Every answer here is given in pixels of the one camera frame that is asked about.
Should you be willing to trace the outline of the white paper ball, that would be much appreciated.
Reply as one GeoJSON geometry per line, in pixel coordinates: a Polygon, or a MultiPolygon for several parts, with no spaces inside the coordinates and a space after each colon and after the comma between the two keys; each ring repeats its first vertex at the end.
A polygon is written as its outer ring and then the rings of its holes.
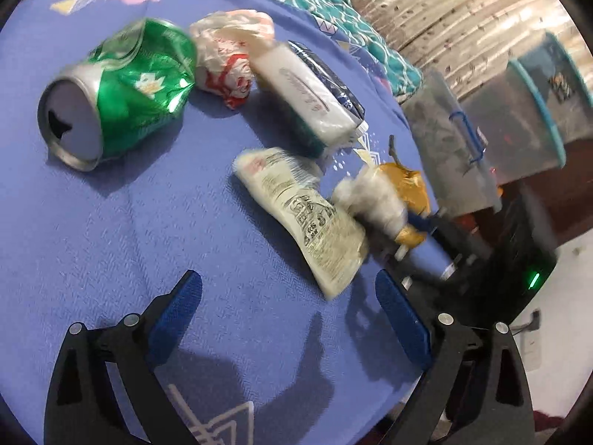
{"type": "Polygon", "coordinates": [[[363,220],[395,240],[408,223],[407,206],[387,175],[365,166],[355,178],[343,178],[331,201],[349,215],[363,220]]]}

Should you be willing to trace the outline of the cream printed snack wrapper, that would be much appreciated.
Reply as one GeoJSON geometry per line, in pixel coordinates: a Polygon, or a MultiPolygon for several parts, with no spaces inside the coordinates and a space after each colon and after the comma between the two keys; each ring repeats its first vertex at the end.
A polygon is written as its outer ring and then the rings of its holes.
{"type": "Polygon", "coordinates": [[[325,298],[341,294],[366,259],[368,241],[361,224],[319,193],[319,166],[281,148],[268,148],[242,152],[233,172],[295,240],[325,298]]]}

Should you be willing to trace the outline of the clear bin teal lid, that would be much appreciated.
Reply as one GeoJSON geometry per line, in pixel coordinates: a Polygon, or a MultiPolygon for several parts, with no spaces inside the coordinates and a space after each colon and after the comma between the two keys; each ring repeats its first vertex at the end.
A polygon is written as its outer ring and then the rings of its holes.
{"type": "Polygon", "coordinates": [[[592,137],[592,95],[560,40],[541,35],[461,102],[497,183],[562,168],[565,145],[592,137]]]}

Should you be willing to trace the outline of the white tissue pack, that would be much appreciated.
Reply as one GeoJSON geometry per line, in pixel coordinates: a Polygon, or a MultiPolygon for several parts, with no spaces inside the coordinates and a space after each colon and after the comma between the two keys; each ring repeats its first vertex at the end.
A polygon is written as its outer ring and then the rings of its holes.
{"type": "Polygon", "coordinates": [[[354,136],[354,119],[291,51],[288,41],[251,47],[249,61],[257,78],[288,107],[291,130],[308,156],[320,159],[355,146],[359,138],[354,136]]]}

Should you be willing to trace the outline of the beige patterned curtain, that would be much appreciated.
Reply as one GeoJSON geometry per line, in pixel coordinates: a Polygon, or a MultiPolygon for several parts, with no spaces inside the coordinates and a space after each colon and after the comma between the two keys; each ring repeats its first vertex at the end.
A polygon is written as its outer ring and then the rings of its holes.
{"type": "Polygon", "coordinates": [[[389,47],[434,67],[463,98],[535,45],[558,37],[574,59],[585,49],[560,0],[352,0],[389,47]]]}

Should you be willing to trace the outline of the blue bed sheet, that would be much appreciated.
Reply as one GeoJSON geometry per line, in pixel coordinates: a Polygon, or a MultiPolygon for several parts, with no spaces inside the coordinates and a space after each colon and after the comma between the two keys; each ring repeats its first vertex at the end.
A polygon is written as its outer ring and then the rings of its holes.
{"type": "Polygon", "coordinates": [[[353,444],[415,384],[375,296],[380,266],[326,300],[295,242],[232,172],[246,149],[297,145],[253,93],[239,111],[193,92],[182,121],[91,173],[47,152],[46,86],[143,17],[185,27],[256,9],[318,54],[357,96],[380,157],[420,159],[398,102],[309,14],[275,0],[22,0],[1,32],[1,394],[35,441],[66,330],[141,312],[193,269],[203,299],[158,369],[204,444],[353,444]]]}

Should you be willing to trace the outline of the teal patterned quilt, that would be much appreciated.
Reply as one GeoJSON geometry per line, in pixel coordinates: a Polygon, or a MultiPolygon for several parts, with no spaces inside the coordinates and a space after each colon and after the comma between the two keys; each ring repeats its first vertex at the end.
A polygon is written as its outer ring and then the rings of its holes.
{"type": "Polygon", "coordinates": [[[357,59],[373,78],[403,102],[421,87],[422,72],[354,9],[351,0],[277,0],[304,10],[316,20],[319,30],[357,59]]]}

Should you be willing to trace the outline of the crushed green soda can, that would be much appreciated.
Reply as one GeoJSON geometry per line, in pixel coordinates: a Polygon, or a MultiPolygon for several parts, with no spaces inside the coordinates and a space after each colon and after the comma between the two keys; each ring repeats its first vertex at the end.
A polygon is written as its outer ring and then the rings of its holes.
{"type": "Polygon", "coordinates": [[[182,115],[196,61],[189,35],[167,20],[143,18],[106,38],[40,96],[38,127],[49,153],[90,172],[134,149],[182,115]]]}

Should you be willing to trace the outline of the red white plastic bag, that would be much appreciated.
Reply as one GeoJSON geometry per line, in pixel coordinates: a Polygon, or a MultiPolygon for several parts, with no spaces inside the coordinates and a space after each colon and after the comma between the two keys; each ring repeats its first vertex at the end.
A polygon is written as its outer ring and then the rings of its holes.
{"type": "Polygon", "coordinates": [[[216,11],[192,23],[189,34],[198,89],[220,96],[229,109],[242,106],[253,83],[250,49],[274,41],[274,20],[254,9],[216,11]]]}

